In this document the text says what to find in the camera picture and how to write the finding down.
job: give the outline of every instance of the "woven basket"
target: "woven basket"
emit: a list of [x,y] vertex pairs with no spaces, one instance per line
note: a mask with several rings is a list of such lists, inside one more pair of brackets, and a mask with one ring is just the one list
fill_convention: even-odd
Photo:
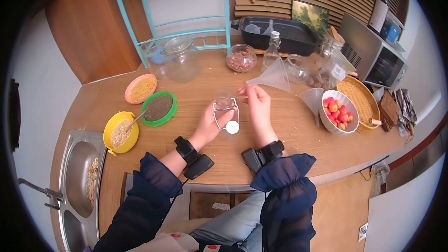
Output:
[[342,92],[355,104],[359,114],[358,132],[366,134],[378,127],[369,124],[369,119],[381,120],[381,116],[375,98],[363,83],[352,76],[347,76],[336,86],[336,90]]

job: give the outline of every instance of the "person's left hand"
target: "person's left hand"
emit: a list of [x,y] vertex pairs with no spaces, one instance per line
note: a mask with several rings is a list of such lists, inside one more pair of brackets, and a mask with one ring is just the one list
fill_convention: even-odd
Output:
[[[203,148],[207,143],[211,142],[218,136],[220,129],[216,126],[215,117],[213,116],[213,103],[215,100],[210,103],[209,106],[204,110],[204,114],[202,115],[201,120],[199,121],[199,125],[196,128],[193,136],[188,139],[188,141],[193,145],[196,151],[199,151]],[[234,109],[230,109],[226,114],[222,115],[221,118],[218,119],[218,124],[223,127],[232,120],[233,115],[235,114]]]

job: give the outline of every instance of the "white bowl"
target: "white bowl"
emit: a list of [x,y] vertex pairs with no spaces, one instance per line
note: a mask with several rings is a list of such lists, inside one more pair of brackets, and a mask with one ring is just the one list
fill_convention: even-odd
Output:
[[[345,105],[345,107],[347,108],[347,112],[353,114],[353,121],[351,121],[348,124],[345,131],[340,130],[337,126],[334,126],[333,123],[330,122],[330,119],[327,117],[327,114],[325,114],[325,111],[323,110],[323,100],[330,97],[333,97],[335,100],[339,100],[341,105]],[[350,133],[354,133],[358,129],[359,125],[358,110],[356,110],[356,107],[353,104],[353,102],[342,92],[338,92],[335,90],[324,92],[322,95],[322,100],[320,102],[319,115],[320,119],[322,120],[322,124],[328,129],[329,132],[333,134],[346,136]]]

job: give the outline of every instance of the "white bottle cap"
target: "white bottle cap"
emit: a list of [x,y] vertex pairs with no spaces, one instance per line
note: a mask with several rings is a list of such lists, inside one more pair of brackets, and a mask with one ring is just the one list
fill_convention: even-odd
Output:
[[271,37],[279,38],[280,37],[280,32],[278,32],[278,31],[271,32]]
[[225,129],[230,134],[235,134],[240,130],[240,126],[237,121],[229,121],[225,126]]

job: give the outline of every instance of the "wooden countertop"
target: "wooden countertop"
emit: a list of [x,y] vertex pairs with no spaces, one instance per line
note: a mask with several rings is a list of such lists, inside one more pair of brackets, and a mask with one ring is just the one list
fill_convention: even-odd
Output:
[[[244,86],[246,80],[260,74],[262,56],[258,57],[258,64],[254,70],[235,74],[227,67],[225,55],[225,50],[200,51],[198,62],[203,65],[203,69],[193,81],[188,83],[158,81],[156,91],[169,91],[176,96],[178,105],[176,114],[168,123],[159,127],[148,127],[138,121],[140,134],[136,145],[126,154],[117,154],[116,157],[107,154],[99,196],[100,235],[106,232],[120,206],[126,174],[139,169],[139,161],[145,152],[161,158],[175,148],[173,141],[177,136],[189,137],[193,134],[204,108],[215,98],[218,89],[231,89],[238,101],[240,97],[237,97],[237,89]],[[139,115],[141,105],[127,103],[124,91],[133,79],[146,73],[149,73],[149,70],[138,70],[81,87],[59,134],[53,157],[50,188],[58,188],[60,164],[69,131],[82,129],[103,132],[109,118],[119,111],[131,111]],[[323,125],[317,128],[314,115],[303,101],[296,97],[308,89],[304,85],[293,85],[291,93],[272,87],[262,87],[271,96],[272,126],[280,140],[284,140],[286,151],[289,154],[307,153],[316,157],[317,161],[308,177],[353,168],[376,158],[380,159],[392,150],[404,146],[405,139],[399,136],[396,129],[389,133],[377,128],[367,135],[355,132],[349,136],[335,136]],[[247,106],[241,102],[238,105],[241,127],[237,137],[227,142],[216,138],[205,146],[201,152],[207,154],[215,165],[190,181],[191,183],[214,185],[251,183],[253,176],[244,164],[241,152],[254,147],[255,144],[249,126]],[[59,223],[55,210],[52,210],[52,223],[57,237]]]

